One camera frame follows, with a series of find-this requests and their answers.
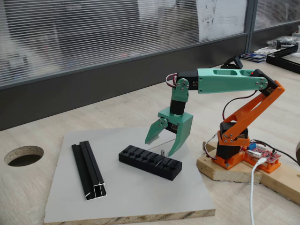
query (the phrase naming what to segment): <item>wire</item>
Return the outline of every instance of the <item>wire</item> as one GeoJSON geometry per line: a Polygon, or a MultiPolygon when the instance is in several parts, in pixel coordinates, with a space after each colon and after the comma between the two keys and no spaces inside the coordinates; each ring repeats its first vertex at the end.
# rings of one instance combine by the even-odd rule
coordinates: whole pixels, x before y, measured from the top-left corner
{"type": "Polygon", "coordinates": [[[295,158],[293,158],[291,155],[285,153],[284,151],[281,151],[281,150],[279,150],[279,149],[276,149],[276,148],[272,147],[271,145],[267,144],[266,142],[263,142],[263,141],[260,141],[260,140],[257,140],[257,139],[252,139],[250,142],[255,142],[255,143],[259,143],[259,144],[263,144],[263,145],[265,145],[265,146],[268,146],[268,147],[270,147],[271,149],[273,149],[273,153],[274,153],[275,151],[279,151],[279,152],[281,152],[282,154],[285,154],[286,156],[288,156],[289,158],[291,158],[292,160],[294,160],[298,165],[300,165],[300,163],[299,163],[295,158]]]}
{"type": "Polygon", "coordinates": [[[168,76],[165,78],[165,82],[167,83],[168,86],[170,86],[170,87],[172,87],[172,88],[176,88],[176,85],[177,85],[177,83],[176,83],[176,78],[177,78],[177,73],[175,73],[175,74],[170,74],[170,75],[168,75],[168,76]],[[170,83],[168,82],[168,79],[169,79],[170,77],[173,78],[173,84],[170,84],[170,83]]]}
{"type": "Polygon", "coordinates": [[[257,90],[255,90],[254,93],[251,94],[251,95],[249,95],[249,96],[245,96],[245,97],[237,97],[237,98],[234,98],[233,100],[229,101],[229,102],[225,105],[225,107],[224,107],[224,109],[223,109],[223,113],[222,113],[223,120],[225,120],[224,113],[225,113],[225,109],[226,109],[226,107],[228,106],[229,103],[231,103],[232,101],[237,100],[237,99],[244,99],[244,98],[252,97],[256,92],[257,92],[257,90]]]}
{"type": "Polygon", "coordinates": [[[251,217],[251,225],[254,225],[254,217],[253,217],[253,186],[254,186],[254,171],[255,169],[265,163],[267,161],[267,158],[260,158],[256,164],[254,165],[252,171],[251,171],[251,189],[250,189],[250,217],[251,217]]]}
{"type": "MultiPolygon", "coordinates": [[[[212,139],[214,139],[216,135],[217,135],[217,133],[216,133],[216,134],[215,134],[208,142],[210,142],[212,139]]],[[[206,145],[207,145],[208,142],[206,142],[205,145],[204,145],[204,151],[205,151],[206,155],[207,155],[208,157],[212,158],[212,159],[217,159],[217,157],[211,156],[211,155],[209,154],[209,152],[207,151],[206,145]]]]}

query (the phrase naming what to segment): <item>window blinds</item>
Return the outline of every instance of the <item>window blinds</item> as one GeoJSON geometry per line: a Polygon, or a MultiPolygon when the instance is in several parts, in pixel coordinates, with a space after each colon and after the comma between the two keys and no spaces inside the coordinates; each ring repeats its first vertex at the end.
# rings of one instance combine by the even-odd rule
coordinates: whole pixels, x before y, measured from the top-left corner
{"type": "Polygon", "coordinates": [[[0,86],[244,32],[247,0],[0,0],[0,86]]]}
{"type": "Polygon", "coordinates": [[[300,21],[299,0],[258,0],[255,30],[300,21]]]}

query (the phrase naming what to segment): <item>circular hole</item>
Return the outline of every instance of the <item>circular hole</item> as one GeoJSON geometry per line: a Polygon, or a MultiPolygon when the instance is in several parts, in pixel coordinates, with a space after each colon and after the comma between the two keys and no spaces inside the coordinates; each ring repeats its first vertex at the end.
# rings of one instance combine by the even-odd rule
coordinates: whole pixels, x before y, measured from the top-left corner
{"type": "Polygon", "coordinates": [[[43,155],[44,150],[38,146],[24,146],[9,152],[4,162],[10,166],[25,166],[37,162],[43,155]]]}

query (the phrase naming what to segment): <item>white cable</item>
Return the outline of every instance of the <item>white cable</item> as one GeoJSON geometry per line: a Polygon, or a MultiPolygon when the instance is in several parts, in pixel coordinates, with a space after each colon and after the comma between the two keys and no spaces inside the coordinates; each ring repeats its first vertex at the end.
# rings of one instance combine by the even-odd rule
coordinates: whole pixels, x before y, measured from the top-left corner
{"type": "Polygon", "coordinates": [[[250,190],[250,217],[251,217],[251,225],[254,225],[254,217],[253,217],[253,185],[254,185],[254,171],[255,169],[265,163],[267,158],[260,158],[251,171],[251,190],[250,190]]]}
{"type": "MultiPolygon", "coordinates": [[[[217,134],[218,134],[218,133],[215,133],[215,135],[214,135],[208,142],[210,142],[212,139],[214,139],[215,136],[216,136],[217,134]]],[[[204,151],[205,151],[206,155],[208,155],[208,156],[209,156],[210,158],[212,158],[212,159],[217,159],[216,157],[211,156],[211,155],[209,154],[209,152],[207,151],[206,145],[207,145],[208,142],[206,142],[205,145],[204,145],[204,151]]]]}

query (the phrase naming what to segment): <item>dark wall panel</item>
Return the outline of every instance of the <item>dark wall panel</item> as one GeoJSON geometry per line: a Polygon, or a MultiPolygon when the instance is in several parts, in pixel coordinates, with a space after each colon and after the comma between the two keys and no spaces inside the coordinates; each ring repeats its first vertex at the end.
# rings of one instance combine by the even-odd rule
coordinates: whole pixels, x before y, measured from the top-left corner
{"type": "Polygon", "coordinates": [[[269,40],[273,40],[280,36],[291,36],[298,29],[298,25],[300,25],[300,22],[265,29],[262,31],[255,31],[252,34],[252,43],[250,47],[251,52],[267,47],[267,41],[269,40]]]}
{"type": "Polygon", "coordinates": [[[0,130],[163,82],[169,73],[223,64],[246,35],[0,90],[0,130]]]}

